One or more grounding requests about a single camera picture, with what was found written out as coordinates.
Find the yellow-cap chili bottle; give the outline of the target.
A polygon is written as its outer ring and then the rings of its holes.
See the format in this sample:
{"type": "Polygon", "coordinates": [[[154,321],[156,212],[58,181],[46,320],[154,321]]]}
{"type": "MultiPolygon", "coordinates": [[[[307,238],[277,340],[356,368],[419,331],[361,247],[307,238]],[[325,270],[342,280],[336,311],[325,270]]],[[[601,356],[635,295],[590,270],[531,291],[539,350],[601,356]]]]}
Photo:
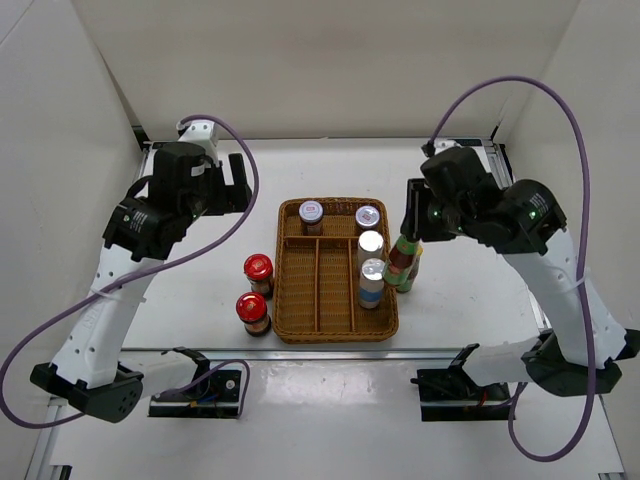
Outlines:
{"type": "Polygon", "coordinates": [[[416,279],[416,277],[418,276],[418,273],[419,273],[420,260],[421,260],[422,254],[423,254],[423,247],[421,245],[419,245],[418,246],[418,250],[416,252],[416,256],[415,256],[414,261],[412,263],[411,269],[410,269],[409,274],[407,276],[407,279],[405,280],[404,283],[402,283],[400,286],[398,286],[396,288],[396,291],[398,293],[407,293],[412,289],[414,281],[415,281],[415,279],[416,279]]]}
{"type": "Polygon", "coordinates": [[[383,279],[393,287],[402,285],[413,267],[419,242],[400,235],[393,245],[385,263],[383,279]]]}

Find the silver-cap pepper shaker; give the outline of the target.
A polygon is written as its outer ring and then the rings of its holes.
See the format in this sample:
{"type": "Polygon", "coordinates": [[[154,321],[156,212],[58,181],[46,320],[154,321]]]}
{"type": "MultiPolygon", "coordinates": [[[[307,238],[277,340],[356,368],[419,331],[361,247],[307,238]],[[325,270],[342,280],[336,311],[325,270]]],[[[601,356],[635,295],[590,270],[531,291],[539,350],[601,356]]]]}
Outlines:
{"type": "Polygon", "coordinates": [[[363,262],[360,269],[358,303],[362,308],[376,308],[383,296],[385,262],[371,258],[363,262]]]}
{"type": "Polygon", "coordinates": [[[366,260],[381,259],[384,250],[383,236],[374,230],[364,231],[358,238],[357,262],[362,266],[366,260]]]}

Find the white-lid spice jar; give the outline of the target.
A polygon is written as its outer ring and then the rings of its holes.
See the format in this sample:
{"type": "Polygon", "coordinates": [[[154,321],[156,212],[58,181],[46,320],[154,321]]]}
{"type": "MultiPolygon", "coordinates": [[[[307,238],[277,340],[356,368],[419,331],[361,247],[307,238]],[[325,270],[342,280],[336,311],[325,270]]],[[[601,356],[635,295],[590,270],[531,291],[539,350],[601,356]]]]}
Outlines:
{"type": "Polygon", "coordinates": [[[361,231],[376,230],[380,220],[380,211],[372,205],[363,205],[355,213],[355,222],[361,231]]]}
{"type": "Polygon", "coordinates": [[[324,216],[323,206],[315,200],[304,201],[299,207],[299,218],[306,235],[321,236],[324,216]]]}

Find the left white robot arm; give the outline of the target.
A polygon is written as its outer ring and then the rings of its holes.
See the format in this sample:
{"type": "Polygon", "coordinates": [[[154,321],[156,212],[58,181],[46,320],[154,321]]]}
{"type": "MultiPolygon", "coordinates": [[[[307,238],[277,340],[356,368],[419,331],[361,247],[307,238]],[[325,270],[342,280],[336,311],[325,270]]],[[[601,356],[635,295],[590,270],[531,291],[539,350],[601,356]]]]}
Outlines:
{"type": "Polygon", "coordinates": [[[232,181],[221,162],[194,143],[163,144],[151,174],[136,180],[115,207],[103,233],[99,267],[80,316],[54,358],[36,365],[31,382],[64,398],[80,413],[118,423],[146,397],[206,395],[209,360],[175,347],[149,361],[121,354],[125,337],[153,278],[202,216],[238,213],[255,203],[240,153],[228,157],[232,181]]]}

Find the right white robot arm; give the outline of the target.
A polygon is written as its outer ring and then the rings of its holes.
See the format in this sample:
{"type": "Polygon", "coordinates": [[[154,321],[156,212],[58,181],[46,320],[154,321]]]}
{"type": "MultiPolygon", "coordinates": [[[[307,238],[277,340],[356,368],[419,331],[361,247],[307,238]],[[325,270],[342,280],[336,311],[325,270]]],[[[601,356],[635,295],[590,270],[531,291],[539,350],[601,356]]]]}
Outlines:
{"type": "Polygon", "coordinates": [[[610,393],[622,377],[618,361],[639,352],[639,333],[622,327],[591,281],[579,274],[566,217],[542,183],[497,185],[470,147],[427,148],[421,177],[407,183],[401,233],[424,243],[468,237],[493,249],[520,275],[550,321],[536,337],[499,346],[471,344],[436,374],[470,400],[498,383],[534,383],[559,397],[587,393],[583,313],[590,313],[595,391],[610,393]]]}

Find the upper red-lid sauce jar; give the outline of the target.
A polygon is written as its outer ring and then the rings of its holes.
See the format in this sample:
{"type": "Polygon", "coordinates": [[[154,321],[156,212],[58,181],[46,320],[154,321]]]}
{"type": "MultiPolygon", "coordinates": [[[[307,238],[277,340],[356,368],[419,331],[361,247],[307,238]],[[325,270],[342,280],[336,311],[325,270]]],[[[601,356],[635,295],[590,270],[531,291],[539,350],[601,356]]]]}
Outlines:
{"type": "Polygon", "coordinates": [[[245,260],[243,269],[251,291],[270,299],[274,292],[274,268],[270,258],[265,254],[252,254],[245,260]]]}

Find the red-lid sauce jar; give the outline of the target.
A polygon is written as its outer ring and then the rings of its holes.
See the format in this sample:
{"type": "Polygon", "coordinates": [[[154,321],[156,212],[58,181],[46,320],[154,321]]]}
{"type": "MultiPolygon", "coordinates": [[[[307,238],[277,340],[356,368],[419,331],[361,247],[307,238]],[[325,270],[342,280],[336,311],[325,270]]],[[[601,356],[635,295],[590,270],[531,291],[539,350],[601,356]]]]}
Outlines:
{"type": "Polygon", "coordinates": [[[274,268],[270,258],[265,254],[252,254],[245,260],[243,269],[251,291],[270,299],[274,292],[274,268]]]}
{"type": "Polygon", "coordinates": [[[268,305],[260,293],[247,292],[241,295],[236,302],[236,314],[251,336],[266,335],[271,329],[268,305]]]}

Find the lower red-lid sauce jar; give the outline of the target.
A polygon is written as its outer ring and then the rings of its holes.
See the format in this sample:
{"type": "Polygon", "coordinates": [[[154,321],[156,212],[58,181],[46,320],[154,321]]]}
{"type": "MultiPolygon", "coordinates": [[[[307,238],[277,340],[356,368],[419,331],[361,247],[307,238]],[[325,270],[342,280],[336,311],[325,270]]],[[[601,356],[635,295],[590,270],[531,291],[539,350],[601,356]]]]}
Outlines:
{"type": "Polygon", "coordinates": [[[236,302],[236,314],[251,336],[266,335],[271,329],[268,305],[260,293],[247,292],[241,295],[236,302]]]}

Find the brown wicker divided basket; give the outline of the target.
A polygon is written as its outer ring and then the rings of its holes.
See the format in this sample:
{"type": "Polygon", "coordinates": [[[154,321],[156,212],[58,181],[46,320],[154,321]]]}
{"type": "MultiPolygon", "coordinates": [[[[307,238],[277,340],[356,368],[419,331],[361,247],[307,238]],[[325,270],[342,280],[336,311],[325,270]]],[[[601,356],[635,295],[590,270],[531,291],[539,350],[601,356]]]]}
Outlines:
{"type": "Polygon", "coordinates": [[[373,206],[381,215],[376,230],[383,236],[383,253],[390,250],[384,203],[374,198],[322,197],[321,231],[311,235],[299,215],[303,198],[279,208],[275,254],[272,326],[288,344],[380,342],[399,327],[396,292],[382,290],[378,306],[358,302],[360,272],[358,238],[362,230],[355,214],[373,206]]]}

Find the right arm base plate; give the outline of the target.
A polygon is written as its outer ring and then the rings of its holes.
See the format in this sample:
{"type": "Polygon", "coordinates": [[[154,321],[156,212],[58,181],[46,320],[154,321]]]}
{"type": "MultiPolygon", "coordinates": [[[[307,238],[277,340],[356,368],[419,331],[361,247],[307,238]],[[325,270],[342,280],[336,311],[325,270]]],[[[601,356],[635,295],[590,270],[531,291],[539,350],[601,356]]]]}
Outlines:
{"type": "Polygon", "coordinates": [[[418,369],[410,383],[417,387],[423,422],[508,420],[507,383],[478,386],[458,366],[418,369]]]}

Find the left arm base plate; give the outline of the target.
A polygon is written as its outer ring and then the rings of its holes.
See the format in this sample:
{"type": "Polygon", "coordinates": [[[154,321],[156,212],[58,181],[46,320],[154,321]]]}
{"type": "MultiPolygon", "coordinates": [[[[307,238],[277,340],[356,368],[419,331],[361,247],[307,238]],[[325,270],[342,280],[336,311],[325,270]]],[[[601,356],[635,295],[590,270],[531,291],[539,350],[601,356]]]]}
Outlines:
{"type": "Polygon", "coordinates": [[[203,353],[176,347],[173,352],[196,366],[189,388],[174,387],[151,397],[150,418],[239,419],[244,411],[250,366],[244,360],[224,360],[213,366],[203,353]]]}

